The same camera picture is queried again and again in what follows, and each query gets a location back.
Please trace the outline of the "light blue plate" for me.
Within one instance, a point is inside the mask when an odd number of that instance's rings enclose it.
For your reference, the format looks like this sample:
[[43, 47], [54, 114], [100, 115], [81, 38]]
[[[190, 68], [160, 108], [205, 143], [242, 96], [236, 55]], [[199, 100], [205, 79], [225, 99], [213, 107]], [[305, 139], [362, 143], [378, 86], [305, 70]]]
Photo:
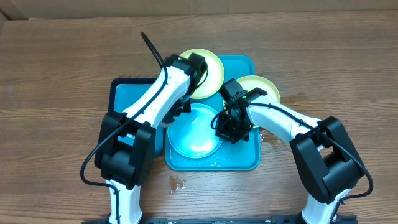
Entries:
[[194, 103], [191, 112], [181, 114], [167, 129], [171, 146], [183, 157], [200, 159], [213, 154], [222, 144], [211, 128], [216, 111], [205, 104]]

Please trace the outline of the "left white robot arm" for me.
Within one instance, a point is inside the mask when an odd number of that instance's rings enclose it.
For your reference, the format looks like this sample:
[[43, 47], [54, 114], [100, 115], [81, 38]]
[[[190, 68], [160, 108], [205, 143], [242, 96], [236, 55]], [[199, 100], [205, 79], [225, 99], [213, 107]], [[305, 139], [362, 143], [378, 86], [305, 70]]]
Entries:
[[122, 112], [103, 118], [94, 165], [111, 194], [108, 223], [139, 223], [141, 185], [153, 167], [156, 131], [161, 123], [190, 112], [190, 97], [201, 85], [208, 66], [205, 58], [171, 55], [149, 89]]

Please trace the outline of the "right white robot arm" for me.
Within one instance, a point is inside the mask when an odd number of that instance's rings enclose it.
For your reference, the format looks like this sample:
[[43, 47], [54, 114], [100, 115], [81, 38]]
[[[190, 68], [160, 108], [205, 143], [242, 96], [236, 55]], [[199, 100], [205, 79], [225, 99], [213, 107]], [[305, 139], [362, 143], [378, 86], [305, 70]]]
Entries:
[[337, 214], [349, 191], [366, 175], [364, 164], [342, 122], [302, 115], [266, 91], [240, 87], [219, 90], [225, 108], [212, 120], [216, 135], [232, 144], [247, 141], [254, 126], [290, 145], [300, 180], [309, 196], [299, 223], [350, 223]]

